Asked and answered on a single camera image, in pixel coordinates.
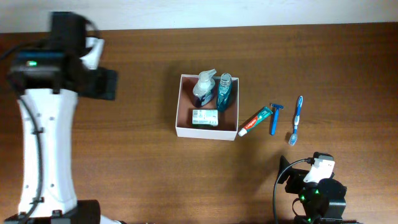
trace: mouthwash bottle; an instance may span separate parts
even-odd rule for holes
[[[229,95],[232,89],[232,76],[224,73],[218,85],[217,110],[224,112],[229,106]]]

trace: white wall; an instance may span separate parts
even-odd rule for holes
[[[0,0],[0,32],[48,29],[75,11],[100,29],[164,29],[398,21],[398,0]]]

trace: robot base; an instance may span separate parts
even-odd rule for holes
[[[13,215],[4,221],[4,224],[18,224],[20,215]],[[100,204],[97,200],[79,200],[77,207],[68,213],[53,212],[51,217],[30,218],[28,223],[51,223],[51,224],[126,224],[121,221],[113,221],[101,215]]]

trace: pump dispenser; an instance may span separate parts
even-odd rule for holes
[[[197,108],[205,106],[214,98],[216,82],[212,77],[216,72],[215,69],[212,69],[199,74],[198,83],[193,88],[193,105]]]

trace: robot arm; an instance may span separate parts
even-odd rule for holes
[[[78,97],[114,100],[117,80],[115,71],[97,68],[104,41],[87,37],[85,26],[84,17],[53,13],[50,38],[20,51],[12,63],[8,79],[21,109],[24,185],[19,214],[5,223],[121,223],[101,216],[97,201],[78,201],[73,187],[71,133]]]
[[[329,154],[314,153],[312,158],[304,160],[311,163],[309,171],[292,168],[284,156],[280,158],[278,181],[287,181],[285,191],[297,194],[305,210],[305,215],[296,215],[295,224],[337,224],[358,223],[343,220],[346,207],[344,196],[347,188],[333,179],[334,158]]]

